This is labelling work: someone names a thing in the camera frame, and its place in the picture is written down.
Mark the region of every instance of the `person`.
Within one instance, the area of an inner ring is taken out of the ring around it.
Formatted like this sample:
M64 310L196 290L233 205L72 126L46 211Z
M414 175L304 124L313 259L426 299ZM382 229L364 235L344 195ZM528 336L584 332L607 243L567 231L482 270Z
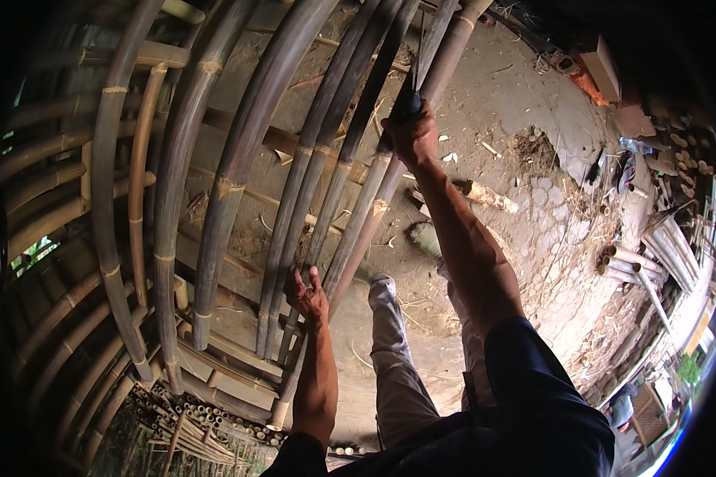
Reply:
M437 163L438 128L431 107L403 124L385 119L397 157L416 177L431 225L412 238L438 255L438 272L462 322L465 391L462 411L441 417L411 360L395 282L370 278L371 358L384 450L333 470L334 475L609 475L615 437L588 406L560 362L525 319L517 277L504 253ZM429 240L433 234L437 240ZM299 270L288 303L306 322L302 373L292 429L264 473L325 475L325 449L337 411L337 369L329 304L315 267L311 288Z
M639 396L639 388L627 382L610 398L610 414L607 417L612 428L625 432L631 416L634 415L634 404L631 399Z

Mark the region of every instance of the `trouser leg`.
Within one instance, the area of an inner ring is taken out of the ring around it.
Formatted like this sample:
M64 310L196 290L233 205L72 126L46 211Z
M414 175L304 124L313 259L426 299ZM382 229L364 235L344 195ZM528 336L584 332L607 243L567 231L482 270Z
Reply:
M491 384L488 380L488 370L486 369L486 356L483 352L483 340L475 333L472 321L469 319L467 309L464 308L456 288L448 274L448 268L442 260L438 263L438 274L448 281L448 299L453 305L453 310L459 316L461 323L461 344L464 348L464 366L465 371L472 372L475 382L475 392L477 393L477 403L480 407L491 407L496 405L496 399L493 397ZM469 408L467 402L467 393L462 393L461 409L465 411Z
M411 360L392 278L375 275L369 305L374 312L371 358L376 373L376 412L382 441L391 448L440 415Z

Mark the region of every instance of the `dirt floor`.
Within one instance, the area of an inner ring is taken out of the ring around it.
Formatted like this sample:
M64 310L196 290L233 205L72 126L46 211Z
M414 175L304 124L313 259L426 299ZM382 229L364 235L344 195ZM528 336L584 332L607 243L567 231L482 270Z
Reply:
M338 8L321 35L339 40L354 13L353 8ZM258 24L269 26L262 18ZM210 107L235 111L269 38L251 32L242 36L212 95ZM414 43L406 46L398 61L408 64L408 52L413 49ZM333 52L333 47L315 43L291 83L295 85L323 74ZM389 75L377 101L378 119L389 113L402 80L398 72ZM316 85L306 85L287 90L272 125L298 133L316 89ZM634 326L634 317L644 301L643 292L628 291L617 281L598 277L595 267L601 249L612 243L616 232L621 234L618 244L624 248L638 244L635 237L651 209L651 199L628 195L620 198L613 193L605 200L612 209L606 217L599 212L599 206L611 186L596 190L587 187L587 192L579 187L590 164L599 158L605 146L613 156L608 157L602 171L602 184L608 184L610 164L617 159L614 155L619 137L609 110L595 107L585 93L556 71L541 71L536 66L536 54L514 33L501 26L477 24L435 114L440 134L448 136L440 143L438 156L449 177L475 179L520 205L514 215L475 204L472 209L513 252L512 264L520 281L527 318L583 392L604 376L609 357ZM191 165L214 171L224 140L224 134L203 126ZM377 140L378 126L370 124L357 159L368 163ZM502 158L496 158L483 143L493 147ZM458 155L457 162L442 162L443 157L453 152ZM267 148L260 147L257 153L248 187L278 199L288 167L281 167L276 153ZM647 170L643 162L639 166L640 170ZM211 178L197 170L192 169L189 174L184 207L210 189ZM328 180L328 174L321 178L311 207L313 215L320 209ZM645 173L640 173L635 183L650 190L650 179ZM440 414L447 415L459 410L463 390L459 323L446 297L444 281L436 276L433 263L408 239L410 225L427 220L419 212L418 203L409 197L413 187L412 180L403 180L367 255L369 262L395 278L407 318L414 363ZM359 186L348 184L340 209L351 209L359 191ZM264 267L271 235L268 229L275 217L274 207L245 196L229 253ZM344 227L347 220L348 216L342 215L335 224ZM201 211L188 221L189 225L200 227ZM330 235L319 261L321 268L328 265L337 243L338 237ZM307 247L307 234L302 238L302 246L300 253ZM192 264L196 248L190 240L181 240L179 259ZM220 282L259 300L261 279L254 274L225 266ZM340 379L337 427L333 434L336 444L370 446L376 432L367 292L368 285L353 282L331 323ZM238 314L233 310L221 309L220 314L223 317L215 322L214 328L254 348L255 321L245 320L239 326ZM266 404L265 398L259 401Z

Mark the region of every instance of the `dark blue shirt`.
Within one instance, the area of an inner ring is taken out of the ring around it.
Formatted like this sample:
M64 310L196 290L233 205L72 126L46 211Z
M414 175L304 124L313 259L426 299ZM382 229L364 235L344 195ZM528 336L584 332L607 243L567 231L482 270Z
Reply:
M607 419L583 401L527 320L495 327L485 355L496 407L448 416L407 444L331 474L610 474L615 436ZM263 475L325 475L324 458L314 437L293 434Z

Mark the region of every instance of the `hand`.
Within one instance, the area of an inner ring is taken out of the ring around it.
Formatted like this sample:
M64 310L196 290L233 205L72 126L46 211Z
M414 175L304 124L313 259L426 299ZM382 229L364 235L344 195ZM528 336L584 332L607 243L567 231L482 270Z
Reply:
M382 127L392 137L395 153L403 164L413 172L424 161L434 161L438 151L438 125L432 114L432 106L421 100L421 109L403 124L382 119Z
M321 279L315 266L310 269L310 280L312 289L305 286L300 276L300 269L289 272L289 277L284 284L286 302L305 317L306 323L313 320L328 320L329 301L326 300L324 289L321 288Z

